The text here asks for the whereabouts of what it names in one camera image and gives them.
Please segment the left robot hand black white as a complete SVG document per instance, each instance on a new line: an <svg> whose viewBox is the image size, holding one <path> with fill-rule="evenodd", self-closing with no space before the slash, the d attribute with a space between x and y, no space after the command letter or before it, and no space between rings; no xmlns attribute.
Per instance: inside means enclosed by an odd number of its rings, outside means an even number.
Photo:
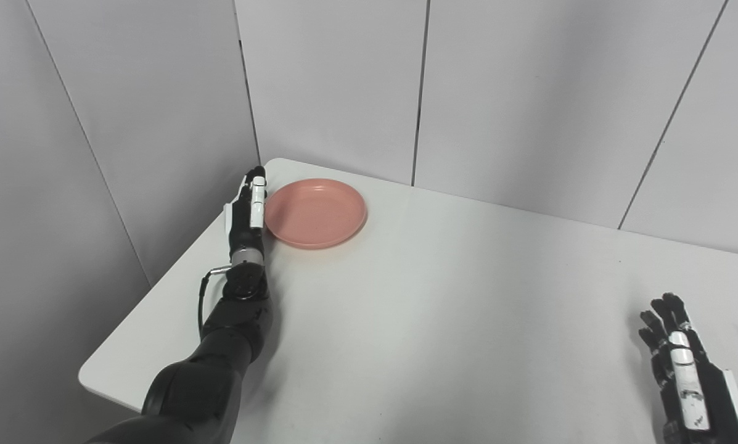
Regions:
<svg viewBox="0 0 738 444"><path fill-rule="evenodd" d="M243 177L236 198L224 206L230 255L247 249L264 251L266 185L265 168L256 166Z"/></svg>

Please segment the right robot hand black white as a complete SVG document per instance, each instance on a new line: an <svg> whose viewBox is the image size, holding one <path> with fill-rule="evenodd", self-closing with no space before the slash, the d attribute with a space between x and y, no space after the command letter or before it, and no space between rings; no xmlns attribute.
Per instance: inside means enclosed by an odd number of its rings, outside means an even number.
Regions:
<svg viewBox="0 0 738 444"><path fill-rule="evenodd" d="M665 293L643 310L638 334L665 411L665 443L738 443L738 386L710 361L684 301Z"/></svg>

